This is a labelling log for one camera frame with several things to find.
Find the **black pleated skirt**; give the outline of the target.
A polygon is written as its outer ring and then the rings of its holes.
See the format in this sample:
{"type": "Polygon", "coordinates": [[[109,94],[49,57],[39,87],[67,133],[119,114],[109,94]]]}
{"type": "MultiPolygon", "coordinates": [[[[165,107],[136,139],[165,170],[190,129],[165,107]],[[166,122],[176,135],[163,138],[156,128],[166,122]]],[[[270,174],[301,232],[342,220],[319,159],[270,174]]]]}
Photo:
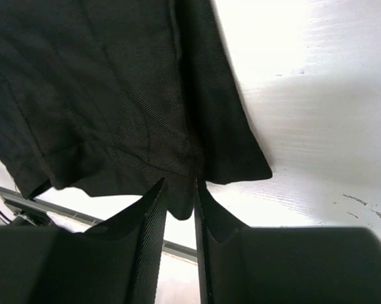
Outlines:
{"type": "Polygon", "coordinates": [[[210,1],[0,1],[0,161],[22,195],[270,179],[210,1]]]}

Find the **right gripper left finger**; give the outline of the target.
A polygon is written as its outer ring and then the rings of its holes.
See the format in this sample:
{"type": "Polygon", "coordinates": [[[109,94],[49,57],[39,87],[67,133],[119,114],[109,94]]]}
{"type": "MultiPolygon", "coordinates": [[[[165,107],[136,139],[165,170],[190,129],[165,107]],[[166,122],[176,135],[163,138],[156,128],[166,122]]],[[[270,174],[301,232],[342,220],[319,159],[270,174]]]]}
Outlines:
{"type": "Polygon", "coordinates": [[[0,303],[153,303],[167,182],[85,232],[0,226],[0,303]]]}

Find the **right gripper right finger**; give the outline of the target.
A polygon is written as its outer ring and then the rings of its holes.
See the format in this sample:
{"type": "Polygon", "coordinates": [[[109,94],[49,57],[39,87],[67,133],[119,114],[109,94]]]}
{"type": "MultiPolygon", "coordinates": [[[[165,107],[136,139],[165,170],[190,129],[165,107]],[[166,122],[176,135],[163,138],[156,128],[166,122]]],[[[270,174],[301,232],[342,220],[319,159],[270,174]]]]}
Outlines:
{"type": "Polygon", "coordinates": [[[361,227],[250,227],[195,188],[202,303],[381,303],[381,242],[361,227]]]}

